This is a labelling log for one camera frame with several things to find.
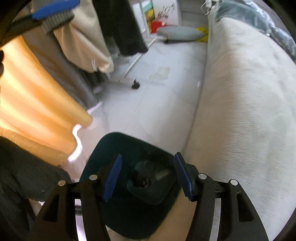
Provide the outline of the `dark teal trash bin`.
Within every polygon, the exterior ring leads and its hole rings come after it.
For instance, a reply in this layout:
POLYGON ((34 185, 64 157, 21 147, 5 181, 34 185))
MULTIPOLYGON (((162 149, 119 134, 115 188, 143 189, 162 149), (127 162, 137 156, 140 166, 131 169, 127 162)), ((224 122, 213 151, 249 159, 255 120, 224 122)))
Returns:
POLYGON ((106 226, 132 240, 149 238, 164 221, 180 192, 172 154, 123 133, 97 143, 80 176, 84 181, 121 155, 116 186, 103 205, 106 226))

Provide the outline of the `beige trench coat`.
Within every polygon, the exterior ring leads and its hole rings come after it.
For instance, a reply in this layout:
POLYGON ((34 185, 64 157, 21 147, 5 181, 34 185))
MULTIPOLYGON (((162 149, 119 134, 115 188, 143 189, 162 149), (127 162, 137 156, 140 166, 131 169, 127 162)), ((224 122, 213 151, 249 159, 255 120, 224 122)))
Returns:
POLYGON ((114 63, 92 1, 80 1, 74 18, 54 31, 65 57, 89 73, 110 73, 114 63))

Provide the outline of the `black fuzzy garment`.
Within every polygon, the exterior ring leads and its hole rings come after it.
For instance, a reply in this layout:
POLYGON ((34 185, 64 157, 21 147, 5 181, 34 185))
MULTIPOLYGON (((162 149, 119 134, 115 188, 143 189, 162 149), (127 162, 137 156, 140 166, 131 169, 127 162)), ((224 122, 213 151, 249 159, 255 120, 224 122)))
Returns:
POLYGON ((123 56, 133 56, 148 51, 129 1, 93 0, 92 2, 104 37, 113 38, 123 56))

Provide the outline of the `grey-green bed with sheet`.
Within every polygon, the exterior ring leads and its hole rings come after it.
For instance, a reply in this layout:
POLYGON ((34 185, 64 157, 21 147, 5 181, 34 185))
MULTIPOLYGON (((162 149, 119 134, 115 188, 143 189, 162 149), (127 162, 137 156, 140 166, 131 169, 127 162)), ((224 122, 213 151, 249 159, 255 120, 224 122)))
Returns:
POLYGON ((209 17, 205 79, 184 158, 236 179, 273 240, 295 209, 295 63, 270 37, 209 17))

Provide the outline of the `white clothes rack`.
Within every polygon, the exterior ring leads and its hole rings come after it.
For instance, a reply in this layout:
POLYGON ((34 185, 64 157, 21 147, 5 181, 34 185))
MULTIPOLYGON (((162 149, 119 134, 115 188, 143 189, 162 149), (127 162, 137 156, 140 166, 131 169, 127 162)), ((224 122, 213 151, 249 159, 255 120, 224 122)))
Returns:
MULTIPOLYGON (((148 48, 150 48, 157 40, 155 34, 151 34, 149 31, 148 21, 145 16, 145 8, 152 6, 152 1, 129 1, 132 4, 132 9, 135 14, 138 26, 140 28, 144 42, 148 48)), ((118 50, 116 55, 113 55, 114 71, 106 74, 107 81, 110 83, 123 84, 136 90, 140 88, 140 83, 136 77, 128 77, 129 73, 136 66, 144 53, 137 53, 133 56, 122 56, 118 50)))

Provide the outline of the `colourful picture board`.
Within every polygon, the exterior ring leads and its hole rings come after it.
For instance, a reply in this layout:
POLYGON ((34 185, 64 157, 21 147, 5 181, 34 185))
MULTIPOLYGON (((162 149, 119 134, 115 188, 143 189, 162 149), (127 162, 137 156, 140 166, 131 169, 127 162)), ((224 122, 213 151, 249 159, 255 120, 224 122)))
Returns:
POLYGON ((154 13, 154 5, 152 1, 142 1, 140 4, 142 11, 144 13, 145 22, 147 23, 147 27, 149 33, 152 33, 152 22, 155 20, 155 13, 154 13))

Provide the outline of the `orange yellow curtain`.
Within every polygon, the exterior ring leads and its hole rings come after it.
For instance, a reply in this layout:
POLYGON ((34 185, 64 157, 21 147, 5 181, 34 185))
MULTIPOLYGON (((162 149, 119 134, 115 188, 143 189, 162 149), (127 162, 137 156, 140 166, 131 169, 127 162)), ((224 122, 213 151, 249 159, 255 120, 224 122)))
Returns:
POLYGON ((21 36, 3 47, 1 136, 54 166, 82 151, 80 128, 92 123, 84 110, 43 68, 21 36))

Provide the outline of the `red box on floor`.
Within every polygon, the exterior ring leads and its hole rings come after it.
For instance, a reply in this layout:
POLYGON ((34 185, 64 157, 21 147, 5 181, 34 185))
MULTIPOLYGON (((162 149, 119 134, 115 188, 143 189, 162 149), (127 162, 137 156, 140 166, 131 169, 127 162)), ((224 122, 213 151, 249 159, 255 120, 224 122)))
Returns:
POLYGON ((151 33, 156 33, 157 29, 160 27, 165 27, 167 24, 162 21, 152 21, 151 22, 151 33))

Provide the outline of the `grey cushion on floor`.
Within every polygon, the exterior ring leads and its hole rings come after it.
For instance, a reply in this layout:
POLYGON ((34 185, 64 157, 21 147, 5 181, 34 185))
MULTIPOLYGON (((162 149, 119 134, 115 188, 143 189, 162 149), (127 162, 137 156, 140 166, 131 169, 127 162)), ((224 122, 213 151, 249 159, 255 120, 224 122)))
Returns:
POLYGON ((192 42, 203 36, 196 28, 186 26, 165 26, 157 29, 156 34, 165 43, 192 42))

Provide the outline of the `white dressing table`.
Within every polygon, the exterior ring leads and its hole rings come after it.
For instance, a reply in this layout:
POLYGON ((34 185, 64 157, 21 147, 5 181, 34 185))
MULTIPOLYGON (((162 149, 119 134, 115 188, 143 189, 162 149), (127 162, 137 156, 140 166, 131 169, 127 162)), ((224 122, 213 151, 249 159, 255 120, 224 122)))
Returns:
POLYGON ((201 11, 204 1, 130 1, 137 18, 151 6, 156 20, 174 26, 207 27, 208 18, 201 11))

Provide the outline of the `yellow bag on floor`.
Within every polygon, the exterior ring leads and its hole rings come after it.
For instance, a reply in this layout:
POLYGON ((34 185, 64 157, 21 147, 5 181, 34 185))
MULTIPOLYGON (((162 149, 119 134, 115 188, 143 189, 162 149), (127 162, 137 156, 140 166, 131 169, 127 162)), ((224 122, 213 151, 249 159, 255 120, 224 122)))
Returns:
POLYGON ((198 42, 208 43, 208 37, 209 37, 209 30, 205 27, 198 27, 196 28, 197 31, 203 34, 201 38, 199 38, 198 42))

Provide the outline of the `blue patterned fleece blanket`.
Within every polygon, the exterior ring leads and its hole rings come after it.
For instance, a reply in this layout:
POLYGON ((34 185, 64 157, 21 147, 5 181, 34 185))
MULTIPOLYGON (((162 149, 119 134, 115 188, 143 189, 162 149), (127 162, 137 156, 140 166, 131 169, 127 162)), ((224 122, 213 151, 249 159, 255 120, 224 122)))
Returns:
POLYGON ((295 41, 289 30, 277 13, 263 1, 243 1, 243 3, 254 8, 255 11, 269 24, 270 37, 276 41, 295 62, 295 41))

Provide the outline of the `teal blue pillow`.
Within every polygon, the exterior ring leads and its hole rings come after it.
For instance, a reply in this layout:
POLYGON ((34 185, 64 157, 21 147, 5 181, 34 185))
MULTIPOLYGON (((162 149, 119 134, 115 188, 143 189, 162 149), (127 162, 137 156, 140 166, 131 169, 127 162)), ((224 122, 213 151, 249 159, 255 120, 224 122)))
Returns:
POLYGON ((232 18, 259 27, 268 22, 266 12, 253 1, 219 1, 214 10, 215 20, 232 18))

